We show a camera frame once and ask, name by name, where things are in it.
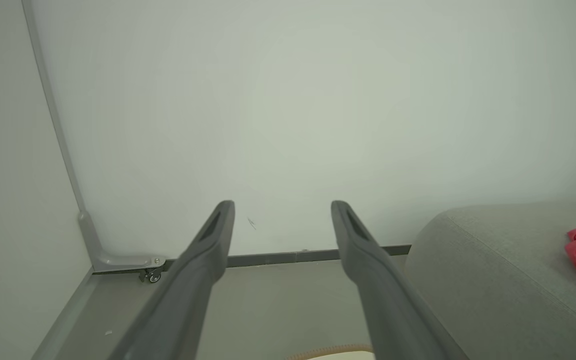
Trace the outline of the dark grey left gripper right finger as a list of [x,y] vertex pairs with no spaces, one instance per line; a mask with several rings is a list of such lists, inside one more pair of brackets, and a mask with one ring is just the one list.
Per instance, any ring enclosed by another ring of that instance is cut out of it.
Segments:
[[346,276],[356,285],[377,360],[466,360],[432,310],[349,203],[331,203]]

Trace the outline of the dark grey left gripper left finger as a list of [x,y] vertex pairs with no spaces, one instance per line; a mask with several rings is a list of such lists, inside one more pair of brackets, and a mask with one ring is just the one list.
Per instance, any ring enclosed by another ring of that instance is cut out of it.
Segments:
[[196,358],[211,290],[227,268],[235,216],[232,200],[217,204],[110,353],[110,360]]

